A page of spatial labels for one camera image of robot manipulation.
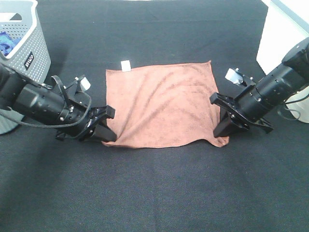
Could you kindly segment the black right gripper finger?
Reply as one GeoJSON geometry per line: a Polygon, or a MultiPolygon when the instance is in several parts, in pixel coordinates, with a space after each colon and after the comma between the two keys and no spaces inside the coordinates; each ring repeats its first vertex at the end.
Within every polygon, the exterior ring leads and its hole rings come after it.
{"type": "Polygon", "coordinates": [[[117,135],[106,123],[106,120],[100,121],[94,128],[93,140],[103,142],[115,142],[117,135]]]}

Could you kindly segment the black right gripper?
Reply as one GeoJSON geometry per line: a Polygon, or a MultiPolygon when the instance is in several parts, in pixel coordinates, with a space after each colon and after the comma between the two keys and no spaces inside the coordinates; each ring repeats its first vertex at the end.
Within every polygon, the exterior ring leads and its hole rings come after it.
{"type": "Polygon", "coordinates": [[[248,131],[250,126],[256,126],[254,121],[250,121],[239,109],[238,103],[232,98],[219,93],[210,96],[211,104],[215,104],[232,114],[236,124],[236,131],[248,131]]]}

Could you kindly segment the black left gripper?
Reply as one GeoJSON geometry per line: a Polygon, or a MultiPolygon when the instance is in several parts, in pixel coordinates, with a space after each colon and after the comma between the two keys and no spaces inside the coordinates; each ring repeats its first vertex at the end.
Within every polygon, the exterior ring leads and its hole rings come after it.
{"type": "Polygon", "coordinates": [[[78,101],[73,101],[64,124],[57,128],[55,138],[60,141],[76,139],[81,142],[92,141],[95,126],[103,120],[113,119],[115,109],[109,105],[91,107],[91,98],[86,93],[77,93],[78,101]]]}

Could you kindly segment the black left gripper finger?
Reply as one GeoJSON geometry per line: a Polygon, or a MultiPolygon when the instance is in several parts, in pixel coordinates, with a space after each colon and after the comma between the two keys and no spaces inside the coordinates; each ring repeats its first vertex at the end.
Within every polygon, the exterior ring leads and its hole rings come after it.
{"type": "Polygon", "coordinates": [[[232,114],[224,110],[224,114],[220,117],[220,122],[213,130],[213,135],[217,137],[227,137],[236,131],[236,124],[232,118],[232,114]]]}
{"type": "Polygon", "coordinates": [[[271,123],[264,118],[260,118],[255,122],[255,124],[257,127],[260,127],[265,133],[270,133],[271,131],[273,131],[273,126],[271,125],[271,123]]]}

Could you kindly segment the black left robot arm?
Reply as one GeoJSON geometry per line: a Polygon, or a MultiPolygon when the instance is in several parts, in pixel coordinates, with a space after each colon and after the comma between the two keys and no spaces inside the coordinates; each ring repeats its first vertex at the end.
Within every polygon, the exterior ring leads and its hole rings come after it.
{"type": "MultiPolygon", "coordinates": [[[[105,121],[114,118],[115,109],[109,105],[91,108],[91,98],[85,93],[89,88],[85,75],[75,77],[67,86],[56,75],[51,79],[52,86],[39,84],[25,74],[0,64],[0,108],[14,110],[42,125],[26,124],[4,113],[1,115],[21,125],[57,129],[56,138],[61,141],[66,135],[80,141],[116,141],[116,134],[105,121]]],[[[249,125],[260,127],[266,133],[273,130],[271,124],[262,118],[263,115],[246,116],[231,97],[213,93],[210,103],[227,109],[225,119],[220,119],[213,131],[215,137],[247,131],[249,125]]]]}

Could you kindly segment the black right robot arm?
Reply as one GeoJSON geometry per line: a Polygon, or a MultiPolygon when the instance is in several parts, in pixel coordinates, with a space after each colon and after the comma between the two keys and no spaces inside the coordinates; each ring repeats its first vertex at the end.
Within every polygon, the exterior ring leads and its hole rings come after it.
{"type": "Polygon", "coordinates": [[[115,108],[107,125],[116,134],[109,145],[161,148],[204,139],[222,147],[251,126],[270,132],[264,116],[309,84],[309,41],[294,46],[258,82],[238,69],[225,77],[243,91],[220,94],[210,62],[107,70],[106,102],[115,108]]]}

